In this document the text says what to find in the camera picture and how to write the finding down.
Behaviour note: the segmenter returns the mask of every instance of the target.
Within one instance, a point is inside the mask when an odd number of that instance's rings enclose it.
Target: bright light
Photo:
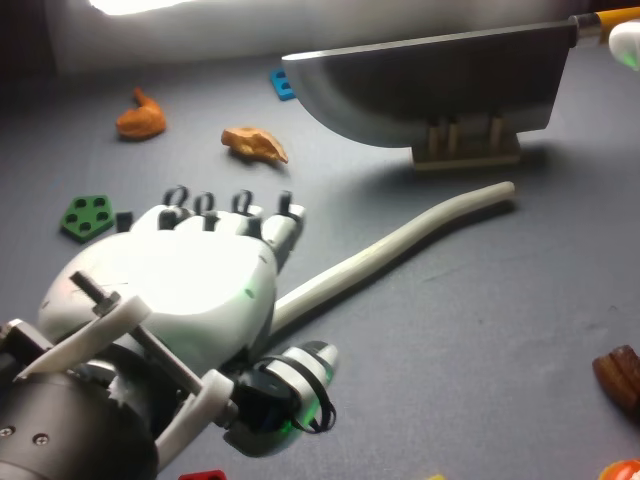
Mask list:
[[[191,1],[193,0],[89,0],[89,3],[107,15],[129,15]]]

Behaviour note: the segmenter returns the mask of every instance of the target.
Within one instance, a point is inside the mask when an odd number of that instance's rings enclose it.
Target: red block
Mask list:
[[[178,480],[227,480],[222,470],[212,470],[211,472],[187,473],[180,475]]]

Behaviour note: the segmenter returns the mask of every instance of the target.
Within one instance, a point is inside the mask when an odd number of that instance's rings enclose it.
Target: table surface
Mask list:
[[[638,456],[638,430],[603,396],[591,361],[623,343],[640,347],[640,77],[606,49],[573,51],[549,127],[521,136],[520,166],[418,176],[408,150],[351,142],[298,101],[280,102],[268,81],[277,65],[2,87],[0,318],[34,321],[80,251],[57,233],[77,195],[107,194],[139,216],[177,183],[220,201],[247,188],[268,210],[290,189],[308,224],[283,294],[436,203],[512,180],[514,211],[425,243],[287,339],[340,349],[331,433],[247,459],[212,426],[160,478],[220,468],[230,480],[584,480]],[[163,106],[169,128],[123,143],[113,123],[136,85]],[[289,165],[231,158],[220,133],[242,125],[272,132]]]

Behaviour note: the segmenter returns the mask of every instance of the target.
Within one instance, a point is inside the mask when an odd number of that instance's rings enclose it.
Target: green toy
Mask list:
[[[60,220],[60,230],[85,243],[113,226],[111,201],[106,195],[76,197]]]

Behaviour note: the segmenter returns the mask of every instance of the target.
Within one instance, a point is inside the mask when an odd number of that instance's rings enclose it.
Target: blue block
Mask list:
[[[273,83],[273,88],[276,89],[278,98],[283,102],[285,100],[296,98],[296,95],[291,89],[291,85],[289,85],[289,80],[287,80],[287,75],[284,73],[283,68],[279,68],[271,72],[271,83]]]

